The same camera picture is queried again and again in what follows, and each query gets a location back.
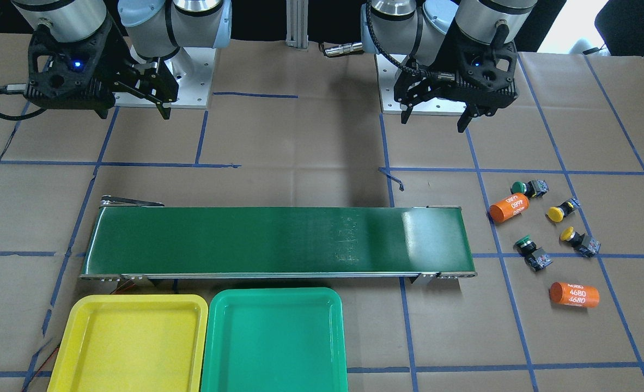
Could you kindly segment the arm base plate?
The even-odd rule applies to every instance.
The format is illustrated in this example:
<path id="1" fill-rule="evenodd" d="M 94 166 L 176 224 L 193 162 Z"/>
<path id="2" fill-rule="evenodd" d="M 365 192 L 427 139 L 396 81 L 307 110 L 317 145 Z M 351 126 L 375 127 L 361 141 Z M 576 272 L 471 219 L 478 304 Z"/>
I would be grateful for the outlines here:
<path id="1" fill-rule="evenodd" d="M 382 55 L 376 54 L 375 57 L 382 112 L 401 114 L 404 107 L 394 100 L 394 85 L 400 71 Z M 427 102 L 417 104 L 412 110 L 412 114 L 459 117 L 464 109 L 466 109 L 464 103 L 435 97 Z"/>
<path id="2" fill-rule="evenodd" d="M 179 84 L 178 98 L 166 102 L 165 107 L 207 109 L 218 52 L 215 48 L 186 47 L 165 60 Z"/>

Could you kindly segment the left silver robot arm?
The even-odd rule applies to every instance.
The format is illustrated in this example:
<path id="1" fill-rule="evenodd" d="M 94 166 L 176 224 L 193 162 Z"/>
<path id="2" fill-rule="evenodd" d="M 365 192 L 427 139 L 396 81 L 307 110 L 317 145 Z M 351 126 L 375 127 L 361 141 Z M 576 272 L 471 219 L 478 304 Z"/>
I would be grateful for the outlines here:
<path id="1" fill-rule="evenodd" d="M 397 73 L 392 94 L 406 123 L 432 99 L 464 105 L 458 132 L 519 96 L 514 39 L 535 1 L 367 1 L 360 17 L 363 50 Z"/>

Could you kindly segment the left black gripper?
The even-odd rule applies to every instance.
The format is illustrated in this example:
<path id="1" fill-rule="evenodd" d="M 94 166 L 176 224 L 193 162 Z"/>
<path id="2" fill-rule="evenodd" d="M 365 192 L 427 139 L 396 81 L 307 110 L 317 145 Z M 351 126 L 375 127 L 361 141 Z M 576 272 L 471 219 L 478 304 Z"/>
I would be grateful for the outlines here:
<path id="1" fill-rule="evenodd" d="M 496 48 L 468 38 L 458 38 L 455 60 L 431 69 L 409 56 L 394 85 L 394 100 L 402 106 L 401 124 L 406 125 L 412 109 L 431 99 L 446 99 L 466 105 L 458 119 L 463 133 L 474 118 L 492 117 L 519 96 L 515 83 L 517 53 L 513 42 Z"/>

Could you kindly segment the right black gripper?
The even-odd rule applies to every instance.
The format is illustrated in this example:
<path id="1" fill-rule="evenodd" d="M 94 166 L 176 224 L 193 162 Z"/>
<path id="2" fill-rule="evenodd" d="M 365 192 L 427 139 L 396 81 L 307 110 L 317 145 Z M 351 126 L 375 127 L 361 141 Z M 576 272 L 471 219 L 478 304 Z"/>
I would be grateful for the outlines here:
<path id="1" fill-rule="evenodd" d="M 28 48 L 24 97 L 43 109 L 93 110 L 106 118 L 115 92 L 152 102 L 166 121 L 179 84 L 162 58 L 140 64 L 114 22 L 104 22 L 78 42 L 60 42 L 45 25 L 36 27 Z"/>

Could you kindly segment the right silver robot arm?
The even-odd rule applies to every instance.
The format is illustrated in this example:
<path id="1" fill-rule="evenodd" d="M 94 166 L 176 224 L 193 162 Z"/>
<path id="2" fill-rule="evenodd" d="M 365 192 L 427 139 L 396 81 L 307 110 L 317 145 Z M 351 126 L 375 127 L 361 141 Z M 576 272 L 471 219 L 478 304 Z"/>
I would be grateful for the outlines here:
<path id="1" fill-rule="evenodd" d="M 216 52 L 232 37 L 230 1 L 15 1 L 34 28 L 28 81 L 5 87 L 41 109 L 106 118 L 116 105 L 205 109 Z"/>

